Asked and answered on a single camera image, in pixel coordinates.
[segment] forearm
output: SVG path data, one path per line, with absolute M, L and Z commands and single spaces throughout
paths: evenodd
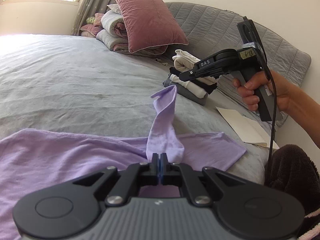
M 320 148 L 320 105 L 300 88 L 294 88 L 287 114 L 291 116 Z

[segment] white wall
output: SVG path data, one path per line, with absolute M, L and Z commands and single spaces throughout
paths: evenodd
M 0 35 L 33 33 L 70 35 L 78 3 L 11 2 L 0 5 Z
M 270 28 L 312 57 L 302 85 L 320 103 L 320 0 L 164 0 L 209 5 L 239 13 Z M 277 132 L 277 143 L 297 144 L 320 168 L 320 150 L 292 119 Z

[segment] white paper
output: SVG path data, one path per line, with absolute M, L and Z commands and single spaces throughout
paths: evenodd
M 270 147 L 270 136 L 257 121 L 242 116 L 237 110 L 219 107 L 217 109 L 242 141 L 266 148 Z M 273 141 L 272 148 L 279 149 L 275 141 Z

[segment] hand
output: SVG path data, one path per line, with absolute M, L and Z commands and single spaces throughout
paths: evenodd
M 271 70 L 271 74 L 276 85 L 278 108 L 280 111 L 286 112 L 289 107 L 290 97 L 297 87 L 277 72 Z M 243 102 L 248 105 L 250 111 L 257 111 L 260 100 L 258 96 L 254 95 L 253 90 L 265 84 L 268 85 L 269 89 L 273 92 L 272 83 L 268 81 L 264 71 L 257 72 L 244 87 L 240 85 L 238 79 L 233 79 L 233 85 L 238 88 L 238 93 L 242 97 Z

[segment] bed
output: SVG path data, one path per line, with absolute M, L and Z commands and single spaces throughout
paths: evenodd
M 117 137 L 148 136 L 156 116 L 150 95 L 163 88 L 174 50 L 204 58 L 225 48 L 239 48 L 239 15 L 190 3 L 167 3 L 189 45 L 170 45 L 162 60 L 111 52 L 100 41 L 79 36 L 11 35 L 0 37 L 0 139 L 24 128 Z M 310 56 L 271 30 L 257 25 L 269 67 L 301 85 Z M 247 152 L 228 170 L 263 183 L 268 150 L 243 143 L 216 106 L 247 110 L 230 77 L 200 106 L 180 95 L 173 126 L 177 134 L 223 131 Z

